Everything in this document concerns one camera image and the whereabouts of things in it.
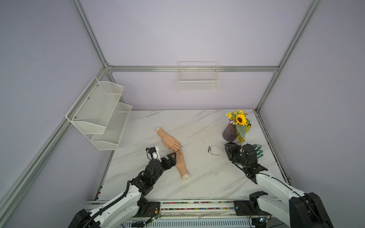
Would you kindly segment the mannequin hand with black watch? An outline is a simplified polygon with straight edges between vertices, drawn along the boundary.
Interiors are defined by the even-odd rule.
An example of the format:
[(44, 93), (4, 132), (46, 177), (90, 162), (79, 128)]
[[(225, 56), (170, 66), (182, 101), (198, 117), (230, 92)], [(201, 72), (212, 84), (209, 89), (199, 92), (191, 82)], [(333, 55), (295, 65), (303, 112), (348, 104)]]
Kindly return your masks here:
[(162, 128), (156, 129), (157, 134), (161, 137), (163, 144), (173, 152), (180, 152), (182, 150), (181, 144), (172, 136), (167, 134)]

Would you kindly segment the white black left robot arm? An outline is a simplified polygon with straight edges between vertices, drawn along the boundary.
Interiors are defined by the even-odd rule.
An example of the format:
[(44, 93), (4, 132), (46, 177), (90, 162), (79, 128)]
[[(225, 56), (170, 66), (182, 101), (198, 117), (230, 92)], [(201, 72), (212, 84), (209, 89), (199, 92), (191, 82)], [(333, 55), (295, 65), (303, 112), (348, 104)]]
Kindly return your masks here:
[(152, 191), (154, 185), (164, 171), (177, 163), (175, 152), (166, 157), (150, 160), (146, 168), (136, 178), (129, 180), (123, 193), (91, 211), (82, 209), (71, 223), (70, 228), (116, 228), (122, 222), (135, 216), (140, 209), (145, 210), (145, 196)]

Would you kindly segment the white patterned wrist watch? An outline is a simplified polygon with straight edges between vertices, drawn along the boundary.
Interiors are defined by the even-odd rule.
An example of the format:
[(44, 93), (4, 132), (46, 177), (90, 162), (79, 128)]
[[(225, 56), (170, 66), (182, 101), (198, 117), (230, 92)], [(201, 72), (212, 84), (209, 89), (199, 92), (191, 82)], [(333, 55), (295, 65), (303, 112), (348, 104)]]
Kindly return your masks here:
[(208, 147), (208, 153), (212, 156), (222, 156), (223, 149), (217, 145), (210, 145)]

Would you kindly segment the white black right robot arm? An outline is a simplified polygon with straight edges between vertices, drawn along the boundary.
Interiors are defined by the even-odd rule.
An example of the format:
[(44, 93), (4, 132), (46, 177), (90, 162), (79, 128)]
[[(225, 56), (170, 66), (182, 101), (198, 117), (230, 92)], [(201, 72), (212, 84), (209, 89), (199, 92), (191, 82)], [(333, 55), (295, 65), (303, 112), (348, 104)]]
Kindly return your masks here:
[(228, 142), (224, 146), (229, 161), (264, 191), (249, 195), (243, 211), (251, 216), (269, 214), (290, 228), (331, 228), (333, 224), (321, 198), (305, 193), (276, 178), (259, 164), (257, 151), (251, 144)]

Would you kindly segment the mannequin hand with white watch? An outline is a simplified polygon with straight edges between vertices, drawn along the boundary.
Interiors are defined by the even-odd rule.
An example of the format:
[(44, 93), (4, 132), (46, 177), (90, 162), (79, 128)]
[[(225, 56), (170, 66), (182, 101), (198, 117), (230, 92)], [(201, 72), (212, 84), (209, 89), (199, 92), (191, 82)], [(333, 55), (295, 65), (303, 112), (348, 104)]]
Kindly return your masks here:
[(186, 169), (182, 152), (176, 152), (176, 165), (175, 166), (178, 169), (182, 180), (188, 181), (190, 179), (190, 175)]

